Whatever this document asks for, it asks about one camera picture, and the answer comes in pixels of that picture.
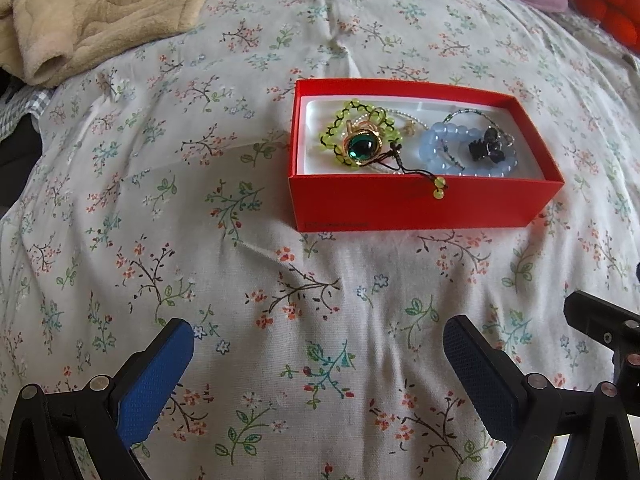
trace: dark blue grip pad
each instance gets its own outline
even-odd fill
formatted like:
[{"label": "dark blue grip pad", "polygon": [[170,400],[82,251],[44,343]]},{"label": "dark blue grip pad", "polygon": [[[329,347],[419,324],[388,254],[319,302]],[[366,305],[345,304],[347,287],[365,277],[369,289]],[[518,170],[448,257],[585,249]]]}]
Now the dark blue grip pad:
[{"label": "dark blue grip pad", "polygon": [[116,430],[127,449],[151,433],[193,357],[193,346],[193,329],[182,321],[122,396]]},{"label": "dark blue grip pad", "polygon": [[522,376],[516,365],[507,354],[491,348],[466,316],[447,321],[443,345],[449,363],[489,435],[512,444],[518,436],[520,406],[517,396],[500,376],[500,368],[506,365],[507,372],[512,372],[510,364]]}]

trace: bed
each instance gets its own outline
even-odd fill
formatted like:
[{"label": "bed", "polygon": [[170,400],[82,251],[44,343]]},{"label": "bed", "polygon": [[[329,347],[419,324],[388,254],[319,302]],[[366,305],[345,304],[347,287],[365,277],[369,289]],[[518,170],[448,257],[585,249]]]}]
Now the bed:
[{"label": "bed", "polygon": [[[640,81],[620,50],[517,0],[209,0],[201,17],[69,79],[41,118],[1,221],[0,434],[22,384],[113,374],[172,317],[196,354],[134,446],[153,480],[487,478],[504,447],[444,357],[455,314],[555,386],[611,377],[562,304],[638,309]],[[566,184],[523,229],[299,233],[287,143],[312,77],[511,93]]]}]

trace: red box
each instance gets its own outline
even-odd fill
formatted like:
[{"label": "red box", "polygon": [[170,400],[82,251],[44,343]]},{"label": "red box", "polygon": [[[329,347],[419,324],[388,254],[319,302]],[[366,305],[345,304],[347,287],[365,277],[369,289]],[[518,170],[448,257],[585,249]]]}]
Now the red box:
[{"label": "red box", "polygon": [[[436,200],[433,183],[414,174],[300,174],[302,99],[332,95],[423,98],[503,108],[519,127],[543,177],[446,176],[448,189],[442,200]],[[384,79],[309,79],[296,84],[289,187],[300,232],[523,227],[563,184],[562,174],[536,127],[511,95]]]}]

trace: green gemstone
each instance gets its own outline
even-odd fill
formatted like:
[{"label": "green gemstone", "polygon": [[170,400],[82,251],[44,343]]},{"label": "green gemstone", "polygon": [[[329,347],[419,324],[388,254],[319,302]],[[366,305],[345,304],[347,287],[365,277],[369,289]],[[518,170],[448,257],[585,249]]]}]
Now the green gemstone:
[{"label": "green gemstone", "polygon": [[352,160],[366,162],[378,152],[378,138],[371,132],[357,134],[347,142],[347,154]]}]

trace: checkered fabric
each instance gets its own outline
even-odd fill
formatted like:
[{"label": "checkered fabric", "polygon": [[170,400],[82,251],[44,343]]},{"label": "checkered fabric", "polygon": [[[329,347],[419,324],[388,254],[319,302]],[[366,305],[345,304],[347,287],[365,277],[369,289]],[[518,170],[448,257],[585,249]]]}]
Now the checkered fabric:
[{"label": "checkered fabric", "polygon": [[24,115],[31,114],[38,120],[49,105],[54,92],[52,89],[33,86],[23,86],[15,91],[15,81],[12,80],[0,98],[0,142],[14,132]]}]

